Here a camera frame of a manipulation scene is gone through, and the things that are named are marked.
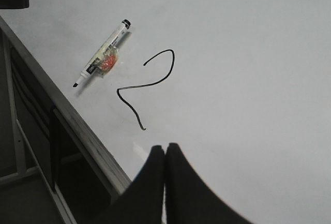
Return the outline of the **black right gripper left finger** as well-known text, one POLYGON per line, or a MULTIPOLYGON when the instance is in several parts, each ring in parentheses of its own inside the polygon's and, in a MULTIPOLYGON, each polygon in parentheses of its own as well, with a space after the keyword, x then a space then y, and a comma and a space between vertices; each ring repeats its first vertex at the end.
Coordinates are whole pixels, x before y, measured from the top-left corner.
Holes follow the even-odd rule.
POLYGON ((162 223, 165 153, 160 145, 110 209, 92 223, 162 223))

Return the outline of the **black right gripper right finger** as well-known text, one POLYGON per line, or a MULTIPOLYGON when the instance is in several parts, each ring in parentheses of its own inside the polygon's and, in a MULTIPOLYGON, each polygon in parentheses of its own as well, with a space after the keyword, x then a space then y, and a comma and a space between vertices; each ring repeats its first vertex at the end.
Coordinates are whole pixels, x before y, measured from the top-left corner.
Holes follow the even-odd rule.
POLYGON ((213 193, 178 144, 170 143, 165 157, 167 223, 250 223, 213 193))

